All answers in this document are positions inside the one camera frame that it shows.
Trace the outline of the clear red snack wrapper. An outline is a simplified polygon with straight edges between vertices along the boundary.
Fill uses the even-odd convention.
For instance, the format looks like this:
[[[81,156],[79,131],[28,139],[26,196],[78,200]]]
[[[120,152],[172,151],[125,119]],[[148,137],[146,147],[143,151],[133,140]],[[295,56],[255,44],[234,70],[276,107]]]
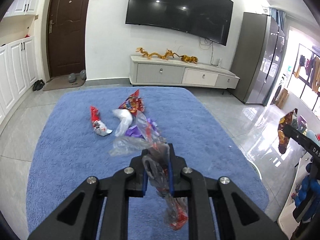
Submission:
[[[142,158],[150,184],[157,189],[157,194],[167,203],[166,223],[173,230],[180,230],[188,221],[187,199],[174,198],[169,192],[169,145],[161,136],[155,121],[138,111],[125,135],[113,141],[111,156],[125,155],[138,150],[149,150]]]

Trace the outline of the dark orange snack bag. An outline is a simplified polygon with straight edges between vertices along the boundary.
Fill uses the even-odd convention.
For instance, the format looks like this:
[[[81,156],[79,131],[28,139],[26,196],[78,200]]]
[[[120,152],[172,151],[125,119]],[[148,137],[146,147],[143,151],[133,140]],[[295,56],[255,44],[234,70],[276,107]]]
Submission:
[[[298,118],[297,118],[298,109],[295,108],[294,110],[287,113],[283,116],[278,125],[278,139],[279,145],[278,150],[281,154],[284,154],[287,150],[287,146],[289,143],[289,137],[286,135],[286,130],[288,127],[293,127],[295,129],[298,128]]]

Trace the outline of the cardboard box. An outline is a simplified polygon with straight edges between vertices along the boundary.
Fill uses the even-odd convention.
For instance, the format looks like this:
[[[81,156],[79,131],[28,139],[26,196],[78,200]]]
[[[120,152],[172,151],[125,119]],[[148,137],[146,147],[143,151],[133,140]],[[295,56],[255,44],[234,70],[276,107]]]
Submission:
[[[279,109],[283,109],[284,104],[285,104],[288,96],[289,96],[288,90],[287,90],[286,88],[283,88],[283,89],[281,90],[281,93],[279,94],[277,100],[276,100],[276,106],[277,106]]]

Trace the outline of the white plastic bag scrap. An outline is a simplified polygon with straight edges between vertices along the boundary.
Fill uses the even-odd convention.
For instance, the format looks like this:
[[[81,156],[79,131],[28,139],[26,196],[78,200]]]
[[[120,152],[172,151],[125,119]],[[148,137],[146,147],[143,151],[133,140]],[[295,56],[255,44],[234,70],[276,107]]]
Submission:
[[[126,131],[130,127],[133,121],[133,117],[129,110],[127,109],[115,109],[112,111],[113,115],[120,120],[120,124],[118,125],[115,136],[121,137],[125,135]]]

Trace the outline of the red white snack packet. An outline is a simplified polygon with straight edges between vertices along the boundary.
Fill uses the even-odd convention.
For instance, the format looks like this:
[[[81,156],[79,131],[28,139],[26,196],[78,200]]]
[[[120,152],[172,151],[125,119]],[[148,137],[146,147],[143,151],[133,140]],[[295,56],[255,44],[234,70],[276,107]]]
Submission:
[[[91,123],[95,133],[102,137],[111,134],[113,131],[111,129],[108,129],[107,126],[100,119],[99,109],[97,109],[94,106],[90,106],[90,111],[91,111]]]

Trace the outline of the red orange snack bag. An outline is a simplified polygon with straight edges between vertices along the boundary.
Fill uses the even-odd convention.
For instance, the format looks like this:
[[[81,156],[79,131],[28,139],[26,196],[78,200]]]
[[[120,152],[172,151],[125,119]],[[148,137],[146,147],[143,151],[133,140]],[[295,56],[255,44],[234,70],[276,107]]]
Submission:
[[[139,96],[139,90],[136,90],[133,94],[131,94],[118,108],[126,109],[134,116],[137,115],[138,111],[144,112],[144,102]]]

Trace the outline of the white side table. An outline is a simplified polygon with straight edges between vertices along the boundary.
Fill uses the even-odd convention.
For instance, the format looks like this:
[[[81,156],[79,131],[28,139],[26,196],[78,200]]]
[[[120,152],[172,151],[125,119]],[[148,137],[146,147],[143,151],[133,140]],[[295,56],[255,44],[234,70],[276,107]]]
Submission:
[[[277,220],[288,239],[319,239],[319,165],[306,153]]]

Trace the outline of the white low TV cabinet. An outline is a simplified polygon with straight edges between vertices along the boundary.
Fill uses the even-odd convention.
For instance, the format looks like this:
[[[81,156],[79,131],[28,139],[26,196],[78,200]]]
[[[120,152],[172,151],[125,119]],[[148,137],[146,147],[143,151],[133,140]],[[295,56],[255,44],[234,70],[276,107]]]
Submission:
[[[235,89],[240,78],[223,68],[180,60],[131,55],[129,80],[135,86]]]

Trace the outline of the grey double-door refrigerator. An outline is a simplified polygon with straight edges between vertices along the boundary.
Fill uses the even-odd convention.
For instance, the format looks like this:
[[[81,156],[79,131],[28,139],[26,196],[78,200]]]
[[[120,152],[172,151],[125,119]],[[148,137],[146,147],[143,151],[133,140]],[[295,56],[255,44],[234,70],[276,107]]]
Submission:
[[[244,12],[231,65],[239,77],[233,95],[244,104],[267,105],[284,52],[285,34],[268,15]]]

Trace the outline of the golden tiger figurine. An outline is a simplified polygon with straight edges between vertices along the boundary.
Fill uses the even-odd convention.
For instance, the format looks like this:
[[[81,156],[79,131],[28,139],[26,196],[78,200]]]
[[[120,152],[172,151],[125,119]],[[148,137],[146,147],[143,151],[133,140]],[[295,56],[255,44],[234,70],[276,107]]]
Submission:
[[[183,62],[186,62],[186,63],[194,63],[194,64],[198,63],[198,58],[195,56],[182,55],[180,58]]]

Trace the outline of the golden dragon figurine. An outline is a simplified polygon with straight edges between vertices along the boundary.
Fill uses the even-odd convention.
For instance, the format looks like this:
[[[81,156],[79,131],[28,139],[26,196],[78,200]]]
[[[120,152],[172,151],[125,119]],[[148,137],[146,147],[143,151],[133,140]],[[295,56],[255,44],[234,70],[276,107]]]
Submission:
[[[156,56],[159,59],[168,60],[170,57],[174,58],[174,56],[178,56],[175,52],[172,50],[166,50],[165,54],[159,54],[157,52],[148,53],[146,50],[144,50],[142,47],[136,48],[136,52],[139,52],[142,54],[142,57],[146,57],[147,59],[152,59],[153,56]]]

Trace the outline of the grey slipper pair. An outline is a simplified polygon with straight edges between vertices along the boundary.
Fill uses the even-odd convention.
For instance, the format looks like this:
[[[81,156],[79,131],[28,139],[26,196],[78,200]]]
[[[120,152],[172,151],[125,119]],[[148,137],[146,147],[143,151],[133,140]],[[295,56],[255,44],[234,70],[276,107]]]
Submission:
[[[68,82],[69,83],[75,83],[78,79],[80,79],[82,81],[86,80],[86,71],[85,70],[82,70],[78,74],[71,73],[68,75]]]

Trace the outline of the brown door mat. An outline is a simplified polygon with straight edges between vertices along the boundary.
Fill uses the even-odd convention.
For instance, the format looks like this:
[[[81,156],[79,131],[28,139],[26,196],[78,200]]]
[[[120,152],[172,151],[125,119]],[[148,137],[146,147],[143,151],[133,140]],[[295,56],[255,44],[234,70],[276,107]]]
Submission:
[[[68,76],[60,76],[60,77],[55,77],[49,82],[47,82],[44,85],[42,90],[46,92],[50,90],[77,88],[77,87],[81,87],[84,83],[85,83],[85,80],[82,80],[80,77],[77,77],[75,82],[70,83],[68,81]]]

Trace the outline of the dark brown entrance door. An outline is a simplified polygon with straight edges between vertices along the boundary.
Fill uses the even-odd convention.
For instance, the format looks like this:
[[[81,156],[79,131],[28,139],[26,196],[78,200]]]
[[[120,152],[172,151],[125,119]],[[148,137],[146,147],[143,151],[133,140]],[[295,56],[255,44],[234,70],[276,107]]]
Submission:
[[[50,77],[85,69],[85,27],[89,0],[50,0],[47,56]]]

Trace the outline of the large black wall television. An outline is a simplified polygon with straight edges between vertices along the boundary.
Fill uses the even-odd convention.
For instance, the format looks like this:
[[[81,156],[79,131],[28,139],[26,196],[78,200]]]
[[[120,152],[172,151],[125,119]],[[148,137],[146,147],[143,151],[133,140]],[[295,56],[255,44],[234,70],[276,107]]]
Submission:
[[[174,29],[226,45],[231,0],[129,0],[126,23]]]

